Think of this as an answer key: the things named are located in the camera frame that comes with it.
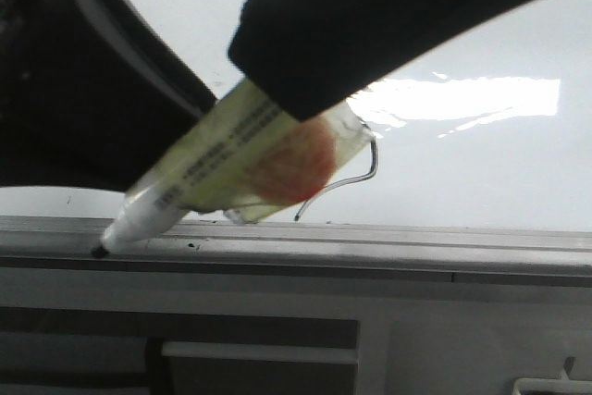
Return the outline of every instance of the black object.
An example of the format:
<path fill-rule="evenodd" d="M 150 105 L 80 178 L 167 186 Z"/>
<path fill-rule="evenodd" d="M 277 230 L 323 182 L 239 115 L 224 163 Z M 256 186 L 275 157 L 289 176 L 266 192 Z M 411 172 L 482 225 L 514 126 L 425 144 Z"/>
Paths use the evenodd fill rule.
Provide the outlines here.
<path fill-rule="evenodd" d="M 73 389 L 123 389 L 147 388 L 149 377 L 141 373 L 59 373 L 35 370 L 0 370 L 0 384 L 44 386 Z"/>
<path fill-rule="evenodd" d="M 354 364 L 171 358 L 178 394 L 353 395 Z"/>
<path fill-rule="evenodd" d="M 103 259 L 109 255 L 109 251 L 104 245 L 97 245 L 91 250 L 91 256 L 95 259 Z"/>
<path fill-rule="evenodd" d="M 163 339 L 149 338 L 144 350 L 150 395 L 174 395 L 170 362 L 162 355 Z"/>
<path fill-rule="evenodd" d="M 306 119 L 529 0 L 248 0 L 232 61 Z"/>
<path fill-rule="evenodd" d="M 127 0 L 0 0 L 0 185 L 126 190 L 215 100 Z"/>

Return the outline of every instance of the white surface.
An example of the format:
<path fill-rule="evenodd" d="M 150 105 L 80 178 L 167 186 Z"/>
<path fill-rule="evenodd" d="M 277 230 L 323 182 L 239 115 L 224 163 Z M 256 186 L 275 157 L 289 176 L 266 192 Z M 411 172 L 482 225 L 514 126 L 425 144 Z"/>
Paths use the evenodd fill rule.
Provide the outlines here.
<path fill-rule="evenodd" d="M 243 0 L 132 1 L 216 95 L 240 77 L 226 49 Z M 539 0 L 357 94 L 381 136 L 379 172 L 302 221 L 591 230 L 590 23 L 592 0 Z M 339 176 L 368 166 L 361 154 Z M 112 217 L 121 196 L 3 189 L 0 200 L 4 215 Z"/>

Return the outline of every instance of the gray panel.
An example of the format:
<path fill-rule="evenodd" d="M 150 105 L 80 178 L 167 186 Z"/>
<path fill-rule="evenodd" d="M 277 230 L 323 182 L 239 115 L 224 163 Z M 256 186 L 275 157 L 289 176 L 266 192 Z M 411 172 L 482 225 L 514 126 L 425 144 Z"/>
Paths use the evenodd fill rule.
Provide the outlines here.
<path fill-rule="evenodd" d="M 357 353 L 349 349 L 319 347 L 262 346 L 168 341 L 163 356 L 228 360 L 278 361 L 282 363 L 357 364 Z"/>
<path fill-rule="evenodd" d="M 106 219 L 0 217 L 0 256 L 88 258 Z M 355 225 L 182 222 L 126 261 L 308 265 L 592 276 L 592 234 Z"/>
<path fill-rule="evenodd" d="M 506 316 L 507 326 L 469 317 L 394 323 L 386 393 L 508 395 L 519 377 L 559 377 L 568 356 L 574 379 L 592 378 L 592 325 L 537 327 L 515 321 L 520 311 Z"/>

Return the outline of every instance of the white wall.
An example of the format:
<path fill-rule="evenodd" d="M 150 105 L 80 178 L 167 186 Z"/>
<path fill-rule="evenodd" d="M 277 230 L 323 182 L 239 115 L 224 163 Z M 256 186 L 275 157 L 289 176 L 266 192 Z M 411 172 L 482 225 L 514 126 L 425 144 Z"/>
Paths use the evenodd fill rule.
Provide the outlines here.
<path fill-rule="evenodd" d="M 243 0 L 132 2 L 216 95 L 240 78 L 226 48 Z M 356 95 L 352 106 L 381 138 L 379 173 L 324 196 L 302 220 L 591 230 L 590 23 L 592 0 L 539 0 Z M 340 176 L 368 164 L 361 154 Z M 111 217 L 120 201 L 2 189 L 0 214 Z"/>

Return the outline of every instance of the plastic wrapper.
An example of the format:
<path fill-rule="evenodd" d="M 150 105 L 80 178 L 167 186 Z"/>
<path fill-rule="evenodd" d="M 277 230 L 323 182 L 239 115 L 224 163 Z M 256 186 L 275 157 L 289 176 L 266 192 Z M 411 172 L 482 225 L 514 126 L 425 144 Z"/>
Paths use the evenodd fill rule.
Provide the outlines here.
<path fill-rule="evenodd" d="M 128 193 L 159 212 L 223 210 L 256 222 L 319 192 L 373 138 L 344 102 L 305 122 L 248 81 L 176 142 Z"/>

